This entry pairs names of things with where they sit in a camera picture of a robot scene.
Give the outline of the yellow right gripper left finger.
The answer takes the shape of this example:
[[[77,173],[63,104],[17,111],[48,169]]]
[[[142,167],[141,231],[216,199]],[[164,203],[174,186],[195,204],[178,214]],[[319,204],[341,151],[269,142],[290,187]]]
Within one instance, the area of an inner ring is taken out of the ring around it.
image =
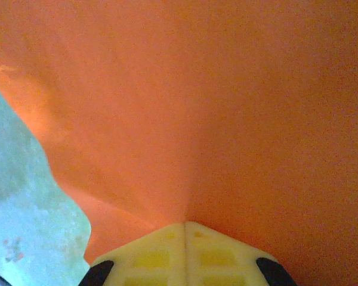
[[[185,231],[175,223],[94,260],[79,286],[185,286]]]

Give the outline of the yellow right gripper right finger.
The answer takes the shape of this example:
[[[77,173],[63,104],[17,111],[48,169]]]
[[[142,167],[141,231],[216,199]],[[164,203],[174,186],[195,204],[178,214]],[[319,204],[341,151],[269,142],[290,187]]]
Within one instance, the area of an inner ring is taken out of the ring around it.
[[[271,254],[196,222],[186,222],[187,286],[297,286]]]

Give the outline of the orange wrapping paper sheet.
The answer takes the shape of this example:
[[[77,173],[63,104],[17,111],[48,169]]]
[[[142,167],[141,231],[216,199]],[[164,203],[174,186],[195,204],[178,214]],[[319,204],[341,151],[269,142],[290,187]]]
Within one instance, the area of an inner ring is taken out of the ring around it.
[[[358,0],[0,0],[0,91],[89,262],[192,220],[358,286]]]

